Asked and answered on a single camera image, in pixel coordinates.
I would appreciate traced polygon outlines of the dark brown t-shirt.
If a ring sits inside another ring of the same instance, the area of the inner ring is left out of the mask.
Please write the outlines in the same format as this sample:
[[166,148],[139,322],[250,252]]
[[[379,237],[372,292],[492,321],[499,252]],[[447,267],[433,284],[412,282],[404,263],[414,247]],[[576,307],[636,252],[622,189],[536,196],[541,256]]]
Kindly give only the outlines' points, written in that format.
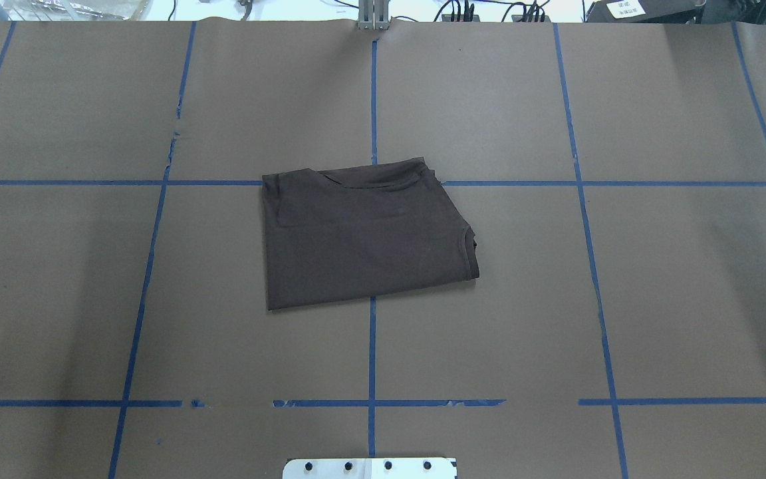
[[477,279],[476,234],[422,157],[261,179],[268,310]]

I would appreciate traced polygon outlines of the aluminium frame post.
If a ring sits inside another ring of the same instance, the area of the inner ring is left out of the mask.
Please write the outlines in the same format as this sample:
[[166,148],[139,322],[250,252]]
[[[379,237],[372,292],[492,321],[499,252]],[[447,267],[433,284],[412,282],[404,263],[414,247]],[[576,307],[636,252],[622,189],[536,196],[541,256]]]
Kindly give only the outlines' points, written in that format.
[[358,29],[360,31],[383,31],[391,25],[389,0],[359,0]]

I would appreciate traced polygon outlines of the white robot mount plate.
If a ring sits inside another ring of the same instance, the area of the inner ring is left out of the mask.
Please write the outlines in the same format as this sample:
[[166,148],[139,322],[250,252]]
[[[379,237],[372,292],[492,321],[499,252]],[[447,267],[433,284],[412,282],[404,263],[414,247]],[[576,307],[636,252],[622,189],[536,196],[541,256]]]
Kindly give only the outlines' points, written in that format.
[[298,458],[283,478],[457,478],[455,458]]

